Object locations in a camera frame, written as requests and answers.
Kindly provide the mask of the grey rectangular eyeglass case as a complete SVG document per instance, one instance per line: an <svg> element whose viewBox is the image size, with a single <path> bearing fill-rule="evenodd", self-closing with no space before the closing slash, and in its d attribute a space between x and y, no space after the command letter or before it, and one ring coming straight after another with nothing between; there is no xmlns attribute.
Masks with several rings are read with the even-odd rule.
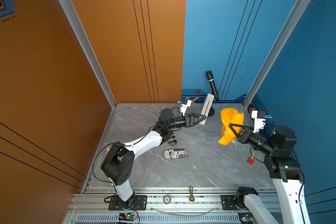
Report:
<svg viewBox="0 0 336 224"><path fill-rule="evenodd" d="M204 103L203 103L202 110L201 110L201 114L206 115L206 118L205 118L206 120L208 118L207 115L208 115L210 108L212 107L213 101L214 101L214 96L212 94L207 94L204 100Z"/></svg>

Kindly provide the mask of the plaid eyeglass case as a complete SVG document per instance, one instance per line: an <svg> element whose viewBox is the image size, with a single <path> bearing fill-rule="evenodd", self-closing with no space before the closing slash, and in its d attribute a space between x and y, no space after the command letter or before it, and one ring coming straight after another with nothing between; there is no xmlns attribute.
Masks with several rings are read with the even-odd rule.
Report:
<svg viewBox="0 0 336 224"><path fill-rule="evenodd" d="M174 133L172 133L171 136L169 137L168 143L171 146L174 146L174 145L177 144L177 139L176 139L176 136L174 135Z"/></svg>

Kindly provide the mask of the newspaper print eyeglass case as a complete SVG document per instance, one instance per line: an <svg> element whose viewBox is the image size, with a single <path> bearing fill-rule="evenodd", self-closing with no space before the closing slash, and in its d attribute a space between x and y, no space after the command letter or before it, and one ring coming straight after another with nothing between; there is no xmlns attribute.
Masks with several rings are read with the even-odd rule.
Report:
<svg viewBox="0 0 336 224"><path fill-rule="evenodd" d="M183 148L167 149L164 152L164 158L167 160L184 159L189 155L188 150Z"/></svg>

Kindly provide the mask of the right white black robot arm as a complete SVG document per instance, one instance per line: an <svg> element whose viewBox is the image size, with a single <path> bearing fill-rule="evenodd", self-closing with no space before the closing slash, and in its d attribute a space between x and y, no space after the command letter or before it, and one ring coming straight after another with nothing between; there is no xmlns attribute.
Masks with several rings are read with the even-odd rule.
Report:
<svg viewBox="0 0 336 224"><path fill-rule="evenodd" d="M277 125L268 138L254 133L252 127L241 125L237 132L236 124L229 128L242 144L265 155L264 164L277 191L283 222L285 224L309 224L310 218L305 202L305 177L301 166L292 157L297 137L295 131L287 126Z"/></svg>

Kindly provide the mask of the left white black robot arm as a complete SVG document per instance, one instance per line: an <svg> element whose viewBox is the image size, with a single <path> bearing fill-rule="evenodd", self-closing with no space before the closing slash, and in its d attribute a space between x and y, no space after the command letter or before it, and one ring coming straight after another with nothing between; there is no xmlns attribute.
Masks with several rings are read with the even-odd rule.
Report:
<svg viewBox="0 0 336 224"><path fill-rule="evenodd" d="M171 137L172 131L193 127L206 118L206 115L198 113L175 117L171 109L165 108L152 130L145 136L128 143L117 141L112 144L101 164L101 170L110 179L118 201L124 208L129 209L134 205L135 194L129 182L134 160L148 150L165 143Z"/></svg>

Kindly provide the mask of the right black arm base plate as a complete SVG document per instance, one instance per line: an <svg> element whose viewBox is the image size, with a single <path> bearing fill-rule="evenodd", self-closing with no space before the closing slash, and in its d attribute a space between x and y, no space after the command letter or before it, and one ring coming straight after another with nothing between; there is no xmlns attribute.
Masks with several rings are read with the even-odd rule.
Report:
<svg viewBox="0 0 336 224"><path fill-rule="evenodd" d="M247 196L256 196L257 195L252 195L252 194L249 194L249 195L242 195L242 196L239 196L239 200L236 199L236 195L221 195L220 196L220 199L221 199L221 204L222 204L222 207L223 207L223 210L224 211L227 211L227 210L232 210L232 211L235 211L235 210L248 210L247 207L245 207L245 204L244 204L244 198L247 197Z"/></svg>

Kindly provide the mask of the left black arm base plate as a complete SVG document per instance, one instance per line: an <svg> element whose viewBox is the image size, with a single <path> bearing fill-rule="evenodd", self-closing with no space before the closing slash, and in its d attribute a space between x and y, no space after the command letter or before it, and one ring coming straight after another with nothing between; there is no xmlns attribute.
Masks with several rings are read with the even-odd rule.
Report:
<svg viewBox="0 0 336 224"><path fill-rule="evenodd" d="M132 195L126 202L120 199L117 195L104 199L104 202L109 203L108 210L110 211L127 211L127 210L139 210L145 211L147 207L146 195Z"/></svg>

